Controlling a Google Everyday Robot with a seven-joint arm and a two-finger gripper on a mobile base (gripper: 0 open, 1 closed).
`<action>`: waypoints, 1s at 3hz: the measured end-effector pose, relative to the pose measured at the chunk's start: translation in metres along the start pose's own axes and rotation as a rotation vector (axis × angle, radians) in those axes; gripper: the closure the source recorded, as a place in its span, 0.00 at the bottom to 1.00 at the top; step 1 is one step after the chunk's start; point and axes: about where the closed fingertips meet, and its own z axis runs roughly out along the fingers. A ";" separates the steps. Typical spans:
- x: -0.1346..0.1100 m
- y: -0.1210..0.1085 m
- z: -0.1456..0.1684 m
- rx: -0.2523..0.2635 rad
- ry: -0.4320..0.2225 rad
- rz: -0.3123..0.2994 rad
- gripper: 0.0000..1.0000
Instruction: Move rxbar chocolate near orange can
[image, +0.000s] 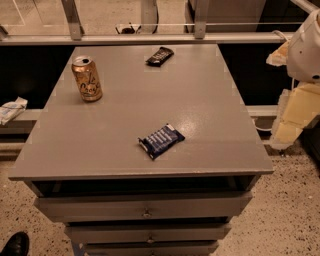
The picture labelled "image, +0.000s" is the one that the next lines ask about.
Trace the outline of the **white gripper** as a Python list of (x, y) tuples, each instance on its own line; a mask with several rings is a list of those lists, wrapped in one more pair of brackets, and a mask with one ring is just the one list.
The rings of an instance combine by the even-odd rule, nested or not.
[(311, 12), (290, 42), (283, 43), (266, 59), (267, 64), (276, 67), (287, 64), (288, 75), (300, 81), (293, 90), (284, 89), (279, 97), (277, 117), (271, 130), (273, 149), (291, 146), (320, 114), (319, 17), (320, 9)]

